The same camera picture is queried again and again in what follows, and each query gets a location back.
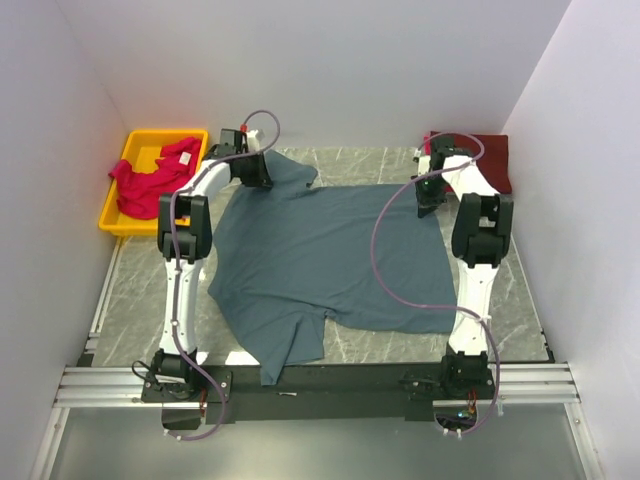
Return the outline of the blue-grey t shirt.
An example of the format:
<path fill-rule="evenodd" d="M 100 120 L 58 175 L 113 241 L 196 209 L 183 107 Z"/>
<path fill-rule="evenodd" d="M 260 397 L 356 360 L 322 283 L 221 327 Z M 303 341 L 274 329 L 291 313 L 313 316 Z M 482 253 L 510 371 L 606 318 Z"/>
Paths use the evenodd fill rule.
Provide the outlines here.
<path fill-rule="evenodd" d="M 279 153 L 271 189 L 240 187 L 214 231 L 209 286 L 263 385 L 324 355 L 327 319 L 370 331 L 446 334 L 456 294 L 435 216 L 396 185 L 314 186 L 317 172 Z"/>

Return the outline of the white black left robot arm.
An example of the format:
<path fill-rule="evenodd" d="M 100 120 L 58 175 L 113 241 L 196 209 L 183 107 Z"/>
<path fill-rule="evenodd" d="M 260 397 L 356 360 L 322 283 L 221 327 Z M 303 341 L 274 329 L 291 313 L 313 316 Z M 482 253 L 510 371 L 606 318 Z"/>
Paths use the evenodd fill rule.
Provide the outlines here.
<path fill-rule="evenodd" d="M 209 203 L 233 179 L 249 188 L 269 189 L 263 134 L 246 124 L 224 129 L 200 167 L 159 202 L 157 246 L 165 261 L 167 296 L 159 349 L 146 369 L 144 402 L 193 401 L 211 384 L 197 370 L 195 313 L 199 275 L 213 246 Z"/>

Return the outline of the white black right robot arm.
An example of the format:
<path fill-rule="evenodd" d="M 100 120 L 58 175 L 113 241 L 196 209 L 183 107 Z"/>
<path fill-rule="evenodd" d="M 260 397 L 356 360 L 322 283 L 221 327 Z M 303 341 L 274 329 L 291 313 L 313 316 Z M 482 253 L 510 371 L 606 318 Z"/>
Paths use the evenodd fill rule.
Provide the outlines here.
<path fill-rule="evenodd" d="M 493 187 L 478 166 L 484 145 L 477 138 L 470 141 L 478 147 L 476 154 L 457 146 L 454 135 L 438 133 L 416 159 L 417 216 L 435 212 L 446 202 L 447 190 L 459 202 L 451 235 L 459 275 L 457 308 L 438 377 L 440 390 L 452 399 L 493 385 L 486 328 L 493 284 L 510 248 L 514 209 L 512 197 Z"/>

